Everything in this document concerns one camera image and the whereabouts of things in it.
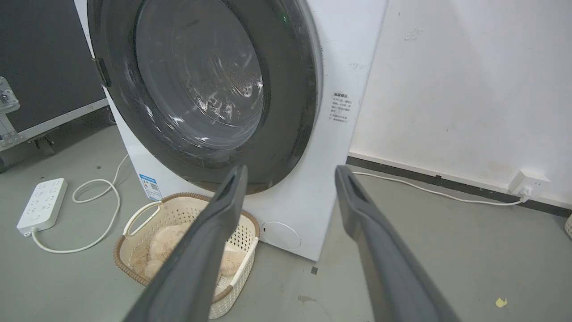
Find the wall socket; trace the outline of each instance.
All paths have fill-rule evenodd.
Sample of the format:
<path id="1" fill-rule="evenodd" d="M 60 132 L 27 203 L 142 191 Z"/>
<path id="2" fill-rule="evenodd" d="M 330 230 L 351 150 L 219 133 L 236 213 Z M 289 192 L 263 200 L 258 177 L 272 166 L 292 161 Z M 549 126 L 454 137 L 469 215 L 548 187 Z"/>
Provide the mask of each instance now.
<path id="1" fill-rule="evenodd" d="M 532 191 L 531 199 L 540 197 L 548 190 L 550 180 L 543 174 L 534 170 L 520 170 L 509 184 L 509 191 L 514 195 L 519 195 L 525 187 Z"/>

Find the white power strip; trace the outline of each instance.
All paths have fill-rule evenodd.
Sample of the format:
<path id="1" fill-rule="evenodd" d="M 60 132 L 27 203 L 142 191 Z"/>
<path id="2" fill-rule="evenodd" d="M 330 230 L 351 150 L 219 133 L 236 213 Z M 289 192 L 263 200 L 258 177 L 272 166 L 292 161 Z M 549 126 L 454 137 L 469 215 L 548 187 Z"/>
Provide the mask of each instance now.
<path id="1" fill-rule="evenodd" d="M 52 227 L 58 218 L 66 190 L 67 182 L 63 178 L 39 183 L 16 226 L 20 233 L 29 237 L 32 229 L 40 231 Z"/>

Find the white washing machine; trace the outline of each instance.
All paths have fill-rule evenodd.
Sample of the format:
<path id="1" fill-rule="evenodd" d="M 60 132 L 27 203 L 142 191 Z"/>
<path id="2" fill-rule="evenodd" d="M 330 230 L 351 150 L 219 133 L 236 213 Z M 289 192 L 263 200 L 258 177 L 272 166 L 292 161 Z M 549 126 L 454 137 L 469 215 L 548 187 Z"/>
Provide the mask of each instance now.
<path id="1" fill-rule="evenodd" d="M 261 240 L 317 261 L 386 0 L 76 0 L 145 193 L 248 167 Z"/>

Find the basket handle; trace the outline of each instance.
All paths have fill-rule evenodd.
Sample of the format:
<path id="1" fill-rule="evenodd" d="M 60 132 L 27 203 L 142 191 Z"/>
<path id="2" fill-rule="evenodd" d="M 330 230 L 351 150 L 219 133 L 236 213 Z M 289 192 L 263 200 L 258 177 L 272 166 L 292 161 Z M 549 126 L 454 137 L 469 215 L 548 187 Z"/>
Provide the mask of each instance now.
<path id="1" fill-rule="evenodd" d="M 125 228 L 123 229 L 123 235 L 125 237 L 131 237 L 133 235 L 135 235 L 141 228 L 143 228 L 143 226 L 145 226 L 146 223 L 148 223 L 151 219 L 153 219 L 153 217 L 155 217 L 155 215 L 159 212 L 159 206 L 162 204 L 162 202 L 160 201 L 155 201 L 152 203 L 148 203 L 147 205 L 141 207 L 141 209 L 137 210 L 137 212 L 135 212 L 135 214 L 131 217 L 131 219 L 129 221 L 127 221 L 127 224 L 125 225 Z M 141 226 L 139 226 L 134 232 L 129 233 L 129 230 L 131 229 L 131 226 L 133 225 L 133 223 L 135 222 L 135 220 L 137 220 L 137 218 L 139 218 L 139 216 L 144 213 L 147 209 L 151 208 L 151 207 L 155 207 L 157 206 L 157 210 L 155 210 L 155 212 L 149 216 L 149 218 L 147 218 L 147 220 L 145 220 L 144 223 L 141 224 Z"/>

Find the plastic laundry basket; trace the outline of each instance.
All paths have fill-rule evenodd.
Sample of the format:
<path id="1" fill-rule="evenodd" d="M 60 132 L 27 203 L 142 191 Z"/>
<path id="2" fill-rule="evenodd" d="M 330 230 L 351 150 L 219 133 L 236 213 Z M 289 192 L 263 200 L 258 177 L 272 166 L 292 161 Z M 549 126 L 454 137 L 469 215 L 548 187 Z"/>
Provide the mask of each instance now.
<path id="1" fill-rule="evenodd" d="M 143 271 L 147 265 L 149 244 L 155 233 L 164 226 L 193 222 L 209 201 L 210 198 L 203 195 L 180 193 L 139 209 L 125 225 L 123 235 L 117 240 L 113 250 L 113 259 L 117 267 L 143 286 L 147 286 L 149 280 Z M 145 210 L 152 207 L 157 207 L 157 210 L 141 226 L 129 232 L 133 222 Z M 243 211 L 239 225 L 225 248 L 244 252 L 245 257 L 235 275 L 222 276 L 219 279 L 210 305 L 210 319 L 216 319 L 227 313 L 238 298 L 252 269 L 259 237 L 258 222 L 251 214 Z"/>
<path id="2" fill-rule="evenodd" d="M 572 215 L 570 215 L 566 220 L 566 223 L 564 224 L 564 230 L 566 230 L 568 236 L 572 238 Z"/>

